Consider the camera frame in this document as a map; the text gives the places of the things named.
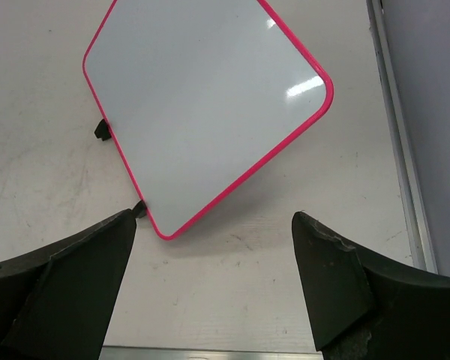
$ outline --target white table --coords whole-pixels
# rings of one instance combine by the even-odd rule
[[[319,122],[176,241],[140,221],[107,344],[311,352],[290,232],[305,210],[411,263],[360,0],[271,1],[334,80]],[[81,72],[110,3],[0,1],[0,260],[138,199]]]

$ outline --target silver metal strip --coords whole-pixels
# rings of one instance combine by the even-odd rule
[[[382,81],[383,97],[388,115],[391,140],[397,164],[398,182],[402,196],[412,260],[415,267],[437,273],[437,263],[428,231],[425,208],[420,193],[410,141],[405,128],[398,87],[392,68],[383,9],[380,0],[367,0],[376,59]]]
[[[100,360],[323,360],[320,354],[104,346]]]

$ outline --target small dry erase board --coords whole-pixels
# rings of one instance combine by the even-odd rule
[[[329,76],[264,0],[115,0],[83,73],[167,240],[307,130],[333,98]]]

